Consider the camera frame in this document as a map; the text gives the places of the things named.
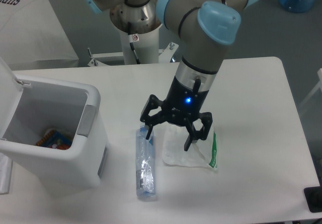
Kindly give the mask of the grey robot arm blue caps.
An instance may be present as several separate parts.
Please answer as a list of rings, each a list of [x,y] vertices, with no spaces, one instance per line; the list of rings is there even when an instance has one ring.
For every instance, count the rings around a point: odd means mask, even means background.
[[[152,131],[168,122],[185,127],[187,151],[192,143],[205,140],[212,114],[201,107],[223,62],[235,41],[241,23],[240,11],[258,0],[86,0],[101,13],[109,10],[115,27],[123,31],[136,63],[143,62],[139,43],[143,35],[159,26],[175,33],[185,47],[182,59],[164,100],[151,95],[140,121]]]

